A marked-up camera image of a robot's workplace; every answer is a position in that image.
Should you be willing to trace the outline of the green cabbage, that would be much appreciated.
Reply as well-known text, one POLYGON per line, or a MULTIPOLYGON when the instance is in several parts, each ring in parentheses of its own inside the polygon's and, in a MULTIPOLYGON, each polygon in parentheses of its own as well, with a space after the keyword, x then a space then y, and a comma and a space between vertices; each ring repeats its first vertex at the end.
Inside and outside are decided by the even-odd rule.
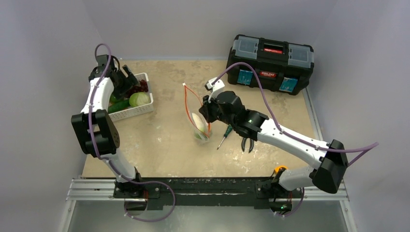
POLYGON ((129 104, 131 107, 139 107, 139 106, 150 104, 150 103, 151 103, 150 95, 145 92, 133 93, 129 97, 129 104))

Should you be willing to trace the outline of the white radish with leaves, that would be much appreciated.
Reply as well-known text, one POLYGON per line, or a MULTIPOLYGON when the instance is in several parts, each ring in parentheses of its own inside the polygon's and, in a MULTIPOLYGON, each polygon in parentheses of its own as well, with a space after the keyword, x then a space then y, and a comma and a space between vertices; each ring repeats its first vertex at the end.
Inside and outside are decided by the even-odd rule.
POLYGON ((208 124, 205 119, 196 113, 191 113, 191 120, 193 121, 194 126, 194 137, 201 141, 209 140, 209 129, 208 124))

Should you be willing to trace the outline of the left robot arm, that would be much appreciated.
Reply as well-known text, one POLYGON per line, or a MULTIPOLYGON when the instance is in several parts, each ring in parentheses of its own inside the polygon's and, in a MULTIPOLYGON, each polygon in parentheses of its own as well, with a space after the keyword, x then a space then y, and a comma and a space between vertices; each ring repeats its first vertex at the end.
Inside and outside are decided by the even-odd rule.
POLYGON ((137 198, 144 193, 144 184, 137 169, 119 149, 119 133, 108 108, 112 96, 123 99, 138 80, 126 65, 123 71, 116 66, 116 57, 97 55, 96 61, 97 66, 88 78, 87 103, 81 113, 71 117, 71 124, 82 151, 104 162, 115 175, 114 195, 129 194, 137 198))

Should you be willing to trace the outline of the clear zip bag orange zipper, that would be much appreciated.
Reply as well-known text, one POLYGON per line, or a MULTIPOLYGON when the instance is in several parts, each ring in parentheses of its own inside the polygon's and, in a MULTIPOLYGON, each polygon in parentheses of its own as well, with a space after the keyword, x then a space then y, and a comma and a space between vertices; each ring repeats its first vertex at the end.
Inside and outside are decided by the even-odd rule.
POLYGON ((182 83, 182 86, 184 88, 184 109, 192 128, 192 134, 198 143, 206 143, 210 140, 213 132, 211 125, 199 112, 203 106, 203 101, 186 83, 182 83))

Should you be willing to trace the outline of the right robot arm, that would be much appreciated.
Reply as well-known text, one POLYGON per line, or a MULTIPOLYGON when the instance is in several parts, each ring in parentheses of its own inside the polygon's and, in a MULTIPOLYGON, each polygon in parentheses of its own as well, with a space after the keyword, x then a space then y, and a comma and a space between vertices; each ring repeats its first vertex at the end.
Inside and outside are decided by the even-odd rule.
POLYGON ((330 194, 337 193, 348 167, 341 142, 327 143, 286 128, 279 129, 267 115, 246 109, 232 91, 224 91, 216 98, 204 96, 199 112, 208 123, 218 120, 231 125, 239 136, 278 147, 308 164, 275 175, 271 190, 276 196, 282 197, 291 190, 311 186, 330 194))

